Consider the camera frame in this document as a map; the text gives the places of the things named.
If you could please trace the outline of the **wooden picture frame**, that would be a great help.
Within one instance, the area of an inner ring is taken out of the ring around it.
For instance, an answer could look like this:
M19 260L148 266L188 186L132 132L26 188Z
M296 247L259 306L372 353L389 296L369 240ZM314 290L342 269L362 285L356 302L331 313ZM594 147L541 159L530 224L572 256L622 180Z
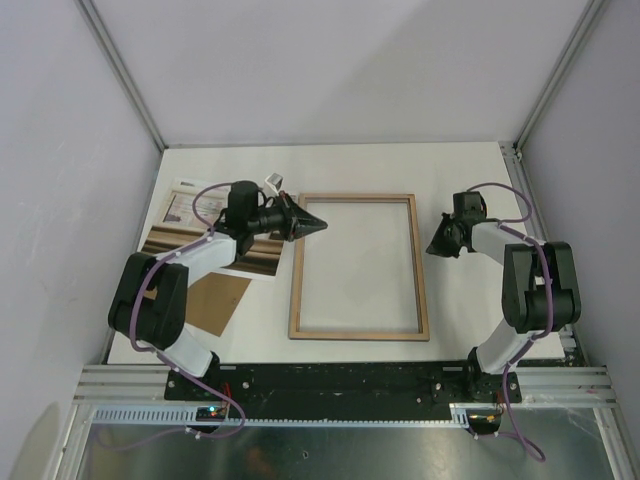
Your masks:
M329 227L296 242L292 340L430 339L417 202L410 193L304 193Z

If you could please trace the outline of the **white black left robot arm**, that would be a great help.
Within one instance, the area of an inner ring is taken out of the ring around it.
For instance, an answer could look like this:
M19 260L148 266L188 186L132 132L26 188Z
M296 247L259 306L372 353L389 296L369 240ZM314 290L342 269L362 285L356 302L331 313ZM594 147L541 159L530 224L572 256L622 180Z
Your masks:
M226 205L218 218L205 221L205 233L195 241L159 255L129 256L119 280L107 321L126 336L132 348L153 352L172 369L187 375L186 387L197 398L214 397L221 387L219 358L186 329L188 288L208 274L232 265L248 252L259 234L277 232L293 242L325 230L328 224L307 212L280 188L273 174L266 186L253 181L219 183L199 192L192 209L206 193L226 187Z

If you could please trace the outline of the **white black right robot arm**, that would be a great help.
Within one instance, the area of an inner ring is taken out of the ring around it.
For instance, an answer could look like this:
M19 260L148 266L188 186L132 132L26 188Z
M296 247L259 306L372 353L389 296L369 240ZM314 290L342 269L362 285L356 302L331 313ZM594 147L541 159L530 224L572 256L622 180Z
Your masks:
M566 242L544 243L512 227L512 220L489 216L476 190L453 195L426 249L430 255L457 258L463 249L480 253L503 268L503 319L473 348L462 369L461 388L473 401L511 399L509 375L533 345L581 315L574 257Z

